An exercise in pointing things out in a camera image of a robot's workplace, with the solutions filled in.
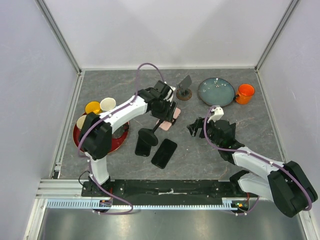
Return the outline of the copper base phone stand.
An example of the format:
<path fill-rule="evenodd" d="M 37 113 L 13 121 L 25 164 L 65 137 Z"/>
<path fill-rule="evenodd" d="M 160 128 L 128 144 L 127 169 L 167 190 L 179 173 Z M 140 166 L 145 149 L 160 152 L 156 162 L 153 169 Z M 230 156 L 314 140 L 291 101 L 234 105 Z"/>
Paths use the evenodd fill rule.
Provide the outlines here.
<path fill-rule="evenodd" d="M 187 75 L 180 83 L 177 84 L 176 97 L 179 100 L 187 101 L 192 97 L 192 91 L 189 87 L 192 84 L 190 75 Z"/>

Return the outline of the pink case phone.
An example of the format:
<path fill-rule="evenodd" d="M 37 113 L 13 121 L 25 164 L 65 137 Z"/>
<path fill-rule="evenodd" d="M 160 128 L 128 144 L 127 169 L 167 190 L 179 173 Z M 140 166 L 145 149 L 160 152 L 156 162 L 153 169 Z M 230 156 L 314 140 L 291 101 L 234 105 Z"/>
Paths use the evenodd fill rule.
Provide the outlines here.
<path fill-rule="evenodd" d="M 164 130 L 164 131 L 168 131 L 171 128 L 171 126 L 173 126 L 175 124 L 175 122 L 176 122 L 177 118 L 179 117 L 180 113 L 181 113 L 181 110 L 179 108 L 176 108 L 175 111 L 174 111 L 174 114 L 173 114 L 172 122 L 164 121 L 159 125 L 159 128 Z"/>

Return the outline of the black round phone stand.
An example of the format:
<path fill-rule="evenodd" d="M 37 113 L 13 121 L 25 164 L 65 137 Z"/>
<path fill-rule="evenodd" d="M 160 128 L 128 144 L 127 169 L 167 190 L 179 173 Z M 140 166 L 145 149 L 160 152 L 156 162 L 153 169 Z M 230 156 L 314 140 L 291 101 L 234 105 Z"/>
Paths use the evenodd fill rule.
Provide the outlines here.
<path fill-rule="evenodd" d="M 146 144 L 155 147 L 158 145 L 159 140 L 155 135 L 155 131 L 159 128 L 159 126 L 163 123 L 163 120 L 159 120 L 157 124 L 152 128 L 141 128 L 138 131 L 138 137 L 143 140 Z"/>

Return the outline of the black phone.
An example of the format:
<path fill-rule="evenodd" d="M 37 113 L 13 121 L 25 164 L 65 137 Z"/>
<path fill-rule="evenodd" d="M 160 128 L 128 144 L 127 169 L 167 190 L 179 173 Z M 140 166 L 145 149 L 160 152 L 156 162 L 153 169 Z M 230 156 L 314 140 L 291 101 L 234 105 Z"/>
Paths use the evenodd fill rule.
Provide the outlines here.
<path fill-rule="evenodd" d="M 150 144 L 138 137 L 134 153 L 137 156 L 148 157 L 151 153 L 151 148 L 152 146 Z"/>
<path fill-rule="evenodd" d="M 164 169 L 176 151 L 177 146 L 174 141 L 167 138 L 164 139 L 152 157 L 151 163 L 160 169 Z"/>

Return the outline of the black wedge phone stand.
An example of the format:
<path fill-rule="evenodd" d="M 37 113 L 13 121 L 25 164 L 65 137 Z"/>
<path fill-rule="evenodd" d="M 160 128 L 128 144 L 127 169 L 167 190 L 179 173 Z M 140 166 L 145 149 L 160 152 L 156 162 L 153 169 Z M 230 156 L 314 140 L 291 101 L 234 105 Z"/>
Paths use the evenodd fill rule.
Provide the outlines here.
<path fill-rule="evenodd" d="M 237 150 L 245 145 L 236 140 L 236 123 L 229 124 L 224 131 L 223 147 L 226 149 Z"/>

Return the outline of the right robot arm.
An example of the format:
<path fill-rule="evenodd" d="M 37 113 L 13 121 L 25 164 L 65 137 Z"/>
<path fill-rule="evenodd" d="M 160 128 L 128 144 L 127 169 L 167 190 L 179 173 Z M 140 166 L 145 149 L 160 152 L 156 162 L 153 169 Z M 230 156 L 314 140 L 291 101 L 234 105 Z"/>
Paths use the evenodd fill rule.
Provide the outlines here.
<path fill-rule="evenodd" d="M 275 161 L 250 150 L 236 140 L 236 124 L 199 117 L 187 129 L 191 136 L 205 138 L 223 160 L 243 169 L 230 178 L 229 191 L 233 196 L 252 193 L 263 197 L 290 218 L 309 211 L 318 200 L 316 190 L 298 163 Z"/>

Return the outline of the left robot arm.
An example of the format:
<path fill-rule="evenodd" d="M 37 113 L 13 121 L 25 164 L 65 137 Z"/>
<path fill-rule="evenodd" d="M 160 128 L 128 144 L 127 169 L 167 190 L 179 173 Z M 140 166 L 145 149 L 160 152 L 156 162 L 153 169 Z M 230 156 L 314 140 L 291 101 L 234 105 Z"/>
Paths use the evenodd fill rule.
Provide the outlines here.
<path fill-rule="evenodd" d="M 177 107 L 175 91 L 174 86 L 158 81 L 154 87 L 138 90 L 129 100 L 112 110 L 86 115 L 78 148 L 88 159 L 90 178 L 94 182 L 92 191 L 99 197 L 106 196 L 110 191 L 107 155 L 112 148 L 114 132 L 135 117 L 150 113 L 158 119 L 158 123 L 153 129 L 140 129 L 138 135 L 146 144 L 156 146 L 159 141 L 155 130 L 161 123 L 173 121 Z"/>

